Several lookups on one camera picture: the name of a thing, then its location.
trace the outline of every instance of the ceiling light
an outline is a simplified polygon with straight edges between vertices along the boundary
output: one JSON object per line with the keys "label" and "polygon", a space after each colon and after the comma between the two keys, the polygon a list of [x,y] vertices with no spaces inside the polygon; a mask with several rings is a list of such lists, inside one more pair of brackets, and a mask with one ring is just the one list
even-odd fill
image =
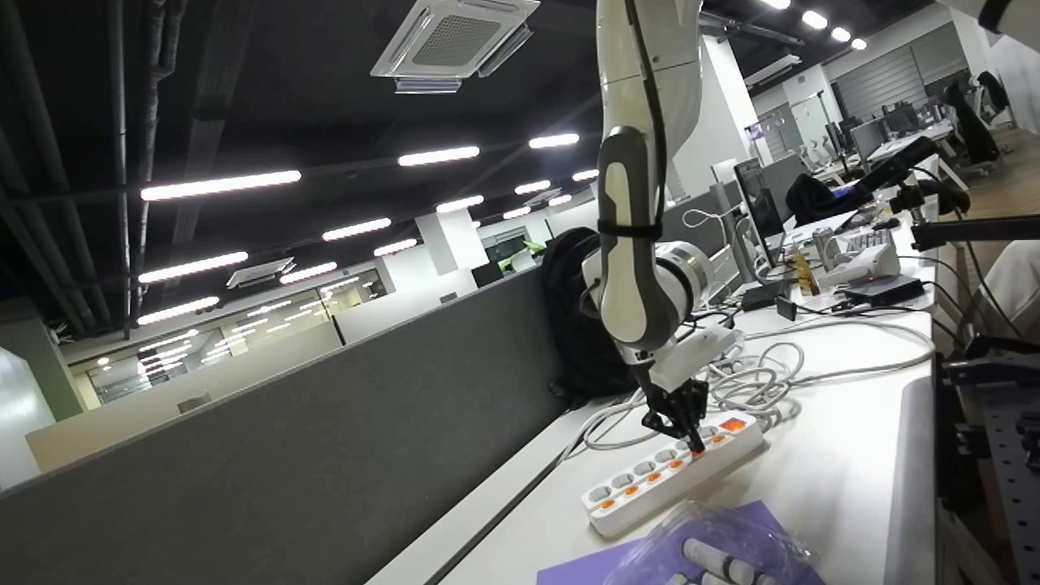
{"label": "ceiling light", "polygon": [[826,27],[827,27],[827,21],[826,21],[822,12],[814,12],[814,11],[805,11],[805,12],[803,12],[803,24],[805,24],[810,31],[826,31]]}
{"label": "ceiling light", "polygon": [[581,144],[578,134],[549,134],[549,137],[531,137],[526,147],[529,151],[566,151],[566,147],[574,147]]}
{"label": "ceiling light", "polygon": [[396,158],[396,167],[441,167],[441,164],[457,164],[457,158],[477,158],[482,147],[457,147],[457,151],[428,151],[428,154],[406,154]]}
{"label": "ceiling light", "polygon": [[526,214],[529,214],[529,207],[513,207],[513,210],[504,210],[500,217],[513,221],[513,217],[526,217]]}
{"label": "ceiling light", "polygon": [[549,199],[549,207],[574,202],[570,194]]}
{"label": "ceiling light", "polygon": [[255,330],[264,330],[269,320],[255,320],[255,322],[245,322],[245,324],[238,324],[238,330],[229,330],[233,336],[249,336],[249,332],[255,332]]}
{"label": "ceiling light", "polygon": [[287,272],[279,284],[287,287],[287,284],[313,280],[313,278],[321,278],[321,272],[331,272],[331,271],[337,271],[337,265],[314,265],[307,271]]}
{"label": "ceiling light", "polygon": [[434,210],[438,210],[438,214],[452,214],[452,210],[464,210],[464,207],[477,207],[477,205],[485,205],[485,194],[441,202],[441,205],[434,205]]}
{"label": "ceiling light", "polygon": [[261,306],[255,312],[245,312],[245,316],[269,316],[269,312],[287,308],[287,306],[293,306],[293,303]]}
{"label": "ceiling light", "polygon": [[549,184],[553,184],[549,179],[539,179],[539,181],[524,181],[513,191],[515,194],[536,194],[536,191],[547,191]]}
{"label": "ceiling light", "polygon": [[179,345],[179,347],[164,347],[155,353],[138,358],[142,365],[155,365],[155,361],[180,361],[191,352],[191,345]]}
{"label": "ceiling light", "polygon": [[180,336],[175,336],[175,338],[162,338],[162,342],[155,342],[155,345],[138,345],[135,353],[153,352],[153,347],[162,347],[162,345],[175,345],[175,342],[184,342],[184,338],[194,338],[194,336],[197,336],[197,330],[187,330],[187,332],[180,332]]}
{"label": "ceiling light", "polygon": [[360,226],[326,230],[321,242],[360,236],[360,234],[385,230],[391,226],[393,226],[391,217],[360,221]]}
{"label": "ceiling light", "polygon": [[843,47],[843,41],[850,41],[850,32],[843,27],[834,27],[830,38]]}
{"label": "ceiling light", "polygon": [[763,8],[769,8],[769,11],[788,11],[788,0],[761,0]]}
{"label": "ceiling light", "polygon": [[142,202],[203,199],[203,194],[223,194],[223,191],[293,184],[297,179],[301,179],[297,168],[261,171],[261,177],[223,177],[223,179],[203,179],[203,181],[145,184],[138,188],[138,199]]}
{"label": "ceiling light", "polygon": [[354,287],[354,284],[360,284],[360,280],[357,280],[357,278],[348,278],[348,280],[340,280],[340,284],[326,287],[321,297],[331,297],[331,293],[348,288],[348,287]]}
{"label": "ceiling light", "polygon": [[135,320],[135,324],[155,324],[155,322],[170,322],[170,320],[179,320],[179,316],[191,316],[191,312],[203,312],[203,308],[213,308],[220,306],[220,297],[203,297],[203,300],[194,300],[194,303],[180,303],[180,306],[170,306],[162,312],[145,312]]}
{"label": "ceiling light", "polygon": [[164,266],[164,271],[149,271],[149,272],[138,272],[135,280],[138,284],[162,284],[162,280],[179,280],[179,278],[187,278],[187,272],[207,272],[207,271],[233,266],[233,265],[243,265],[243,259],[249,259],[249,254],[233,251],[233,254],[220,254],[220,258],[175,265],[175,266]]}
{"label": "ceiling light", "polygon": [[593,181],[597,179],[597,168],[581,168],[570,177],[570,181]]}
{"label": "ceiling light", "polygon": [[409,248],[420,248],[420,242],[414,242],[414,236],[406,236],[406,242],[375,248],[372,258],[393,258],[393,254],[409,251]]}

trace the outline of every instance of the ceiling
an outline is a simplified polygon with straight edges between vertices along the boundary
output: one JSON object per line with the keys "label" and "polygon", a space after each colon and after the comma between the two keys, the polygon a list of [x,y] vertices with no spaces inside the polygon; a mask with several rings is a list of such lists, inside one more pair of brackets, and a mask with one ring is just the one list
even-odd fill
{"label": "ceiling", "polygon": [[[602,119],[593,71],[593,4],[543,0],[531,38],[495,74],[456,98],[396,98],[367,71],[413,0],[187,0],[175,71],[158,85],[153,181],[297,167],[306,179],[212,202],[129,205],[138,266],[213,251],[253,259],[296,258],[360,265],[369,248],[413,234],[414,214],[464,191],[485,191],[477,217],[515,207],[511,188],[529,179],[566,184],[593,167]],[[862,35],[926,0],[812,4]],[[76,336],[124,322],[120,205],[107,0],[0,0],[0,297],[30,293],[51,324]],[[129,171],[138,179],[145,129],[149,4],[125,0]],[[805,62],[841,47],[810,35],[798,11],[756,0],[707,0],[707,11],[805,41]],[[745,74],[787,48],[730,31]],[[536,157],[531,134],[578,129],[574,151]],[[477,164],[406,171],[396,157],[423,147],[482,144]],[[321,245],[326,229],[396,217],[375,236]],[[220,293],[226,272],[179,280],[142,297],[142,312]]]}

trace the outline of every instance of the office desk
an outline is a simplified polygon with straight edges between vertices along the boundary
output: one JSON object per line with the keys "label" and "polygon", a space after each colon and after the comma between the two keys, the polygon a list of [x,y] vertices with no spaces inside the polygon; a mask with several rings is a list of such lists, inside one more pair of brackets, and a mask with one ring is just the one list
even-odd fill
{"label": "office desk", "polygon": [[942,144],[951,137],[951,124],[931,124],[931,128],[926,128],[926,129],[919,129],[919,134],[889,141],[889,144],[882,144],[880,151],[875,151],[875,154],[868,157],[868,164],[878,167],[878,164],[896,157],[899,151],[907,151],[913,141],[922,141],[922,137],[942,147]]}
{"label": "office desk", "polygon": [[[889,316],[882,322],[929,336],[926,312]],[[763,308],[739,316],[738,330],[753,336],[794,324]],[[913,342],[859,324],[794,332],[787,342],[805,347],[805,376],[907,361],[919,352]],[[827,381],[798,391],[796,400],[803,404],[798,420],[772,428],[768,453],[733,475],[710,480],[710,488],[694,495],[694,504],[727,509],[763,500],[814,553],[814,568],[826,581],[931,581],[929,365],[880,376]],[[578,409],[556,420],[372,581],[426,581],[574,438],[588,412]],[[641,412],[629,412],[612,438],[641,435],[636,420]],[[446,581],[536,581],[539,568],[613,546],[588,530],[578,499],[658,446],[669,446],[669,438],[625,453],[586,453],[566,461]],[[619,543],[652,534],[655,525],[658,516]]]}

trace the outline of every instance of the power strip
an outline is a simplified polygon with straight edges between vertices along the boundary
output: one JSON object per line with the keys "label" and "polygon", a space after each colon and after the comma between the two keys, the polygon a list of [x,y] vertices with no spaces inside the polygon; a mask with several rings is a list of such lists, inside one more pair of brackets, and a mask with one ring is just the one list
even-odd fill
{"label": "power strip", "polygon": [[597,538],[613,539],[690,491],[727,475],[763,441],[761,422],[745,412],[722,412],[700,422],[706,453],[693,454],[681,441],[636,459],[629,467],[581,495],[588,525]]}

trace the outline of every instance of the robotic arm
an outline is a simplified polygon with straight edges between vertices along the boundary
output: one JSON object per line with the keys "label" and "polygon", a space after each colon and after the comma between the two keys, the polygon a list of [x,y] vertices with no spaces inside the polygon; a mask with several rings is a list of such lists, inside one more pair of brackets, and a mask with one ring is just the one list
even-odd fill
{"label": "robotic arm", "polygon": [[697,116],[700,0],[597,0],[603,93],[597,230],[586,284],[625,361],[646,394],[642,426],[700,453],[707,387],[694,374],[733,345],[733,332],[693,330],[707,259],[693,245],[658,245],[665,164]]}

